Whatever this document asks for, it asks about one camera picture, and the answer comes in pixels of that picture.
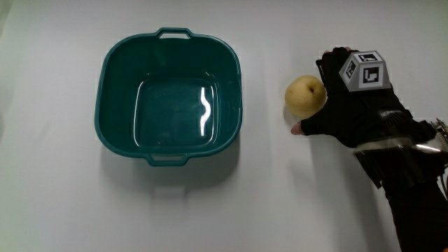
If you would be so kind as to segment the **person's right hand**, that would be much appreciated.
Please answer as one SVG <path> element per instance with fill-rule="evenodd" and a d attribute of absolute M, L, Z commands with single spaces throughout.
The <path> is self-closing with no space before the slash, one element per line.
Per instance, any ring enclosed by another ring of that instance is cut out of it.
<path fill-rule="evenodd" d="M 385 137 L 411 137 L 419 144 L 433 139 L 435 130 L 429 122 L 417 122 L 392 89 L 350 92 L 339 70 L 353 50 L 333 48 L 317 61 L 328 99 L 312 117 L 291 129 L 294 135 L 326 134 L 349 148 Z"/>

